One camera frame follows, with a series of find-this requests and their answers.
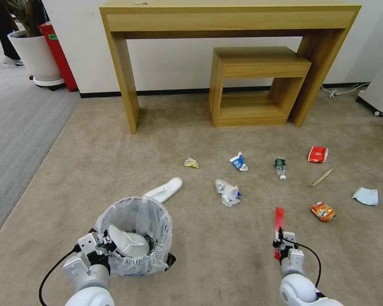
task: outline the wooden stick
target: wooden stick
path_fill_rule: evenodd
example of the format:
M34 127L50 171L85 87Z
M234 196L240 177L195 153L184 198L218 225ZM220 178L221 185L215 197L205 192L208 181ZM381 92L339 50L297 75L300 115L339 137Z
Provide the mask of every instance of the wooden stick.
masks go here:
M327 177L331 172L333 171L333 168L332 169L329 169L328 171L326 171L324 174L322 174L322 176L320 178L318 178L316 181L314 181L312 184L311 184L311 187L315 187L316 185L318 185L325 177Z

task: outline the trash can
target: trash can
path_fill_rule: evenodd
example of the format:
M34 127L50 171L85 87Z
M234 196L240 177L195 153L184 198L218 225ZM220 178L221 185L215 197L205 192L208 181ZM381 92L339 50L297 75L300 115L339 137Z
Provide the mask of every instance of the trash can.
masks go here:
M150 241L151 251L143 257L123 257L117 251L109 256L113 275L145 275L167 270L176 260L169 253L173 223L167 209L149 197L123 198L99 216L94 229L98 233L113 224L125 232L140 234Z
M46 38L52 56L54 57L55 62L57 63L58 69L61 72L61 76L63 77L68 90L71 92L78 89L77 83L75 82L74 76L72 75L71 69L68 65L67 59L65 58L60 42L58 41L54 28L52 27L51 21L40 25L40 29L43 32L44 37Z

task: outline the plastic bottle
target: plastic bottle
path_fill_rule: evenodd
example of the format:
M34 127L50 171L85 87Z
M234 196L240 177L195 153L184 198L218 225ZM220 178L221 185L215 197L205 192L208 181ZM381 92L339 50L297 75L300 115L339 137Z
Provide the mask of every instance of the plastic bottle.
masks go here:
M280 180L286 180L285 171L286 164L284 159L276 159L275 160L275 168L277 169L277 174L280 176Z

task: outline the power cord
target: power cord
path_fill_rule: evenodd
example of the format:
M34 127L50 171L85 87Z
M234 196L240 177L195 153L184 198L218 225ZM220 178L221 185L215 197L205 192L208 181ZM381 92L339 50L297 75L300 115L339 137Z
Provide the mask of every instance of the power cord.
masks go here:
M319 280L320 280L320 274L321 274L321 272L322 272L322 264L320 263L320 259L319 259L318 254L316 254L314 250L312 250L311 248L309 248L309 247L307 247L307 246L305 246L305 245L303 245L303 244L299 244L299 243L297 243L297 242L292 242L292 241L290 241L290 240L288 240L288 239L285 239L285 238L282 238L282 239L285 240L285 241L287 241L287 242L290 242L290 243L294 244L295 246L303 247L303 248L305 248L305 249L311 251L312 254L315 255L316 259L318 260L318 265L319 265L318 278L316 279L316 283L315 283L315 288L318 288Z
M349 90L349 91L344 91L344 92L339 92L339 91L337 91L337 89L334 89L334 90L332 90L332 91L329 91L329 90L325 89L325 88L323 87L323 85L322 85L321 87L322 87L322 89L323 89L324 91L326 91L327 93L329 93L329 98L330 98L330 99L333 99L333 98L335 98L336 96L340 96L340 95L342 95L342 94L348 94L348 93L351 93L352 91L354 91L354 90L356 90L356 89L358 89L358 88L360 88L360 87L367 86L367 85L369 85L369 84L370 84L370 82L369 82L369 83L364 83L364 84L358 85L357 87L355 87L355 88L353 88L353 89L351 89L351 90Z
M81 250L80 246L78 244L76 244L74 246L74 248L69 251L67 254L65 254L52 268L51 270L48 271L48 273L45 275L45 277L43 278L43 281L41 282L41 285L40 285L40 288L38 289L38 299L40 300L40 303L42 306L48 306L44 300L43 300L43 287L44 287L44 284L45 282L47 281L47 278L50 276L50 274L55 270L56 267L58 267L58 265L60 263L62 263L69 255L71 255L72 253L77 253Z

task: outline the white planter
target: white planter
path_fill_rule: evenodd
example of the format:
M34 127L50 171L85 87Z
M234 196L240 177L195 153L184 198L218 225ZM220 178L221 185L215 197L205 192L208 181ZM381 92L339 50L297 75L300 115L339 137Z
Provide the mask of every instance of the white planter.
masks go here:
M30 74L39 86L54 86L64 83L57 63L44 36L20 37L26 31L10 33L8 38Z

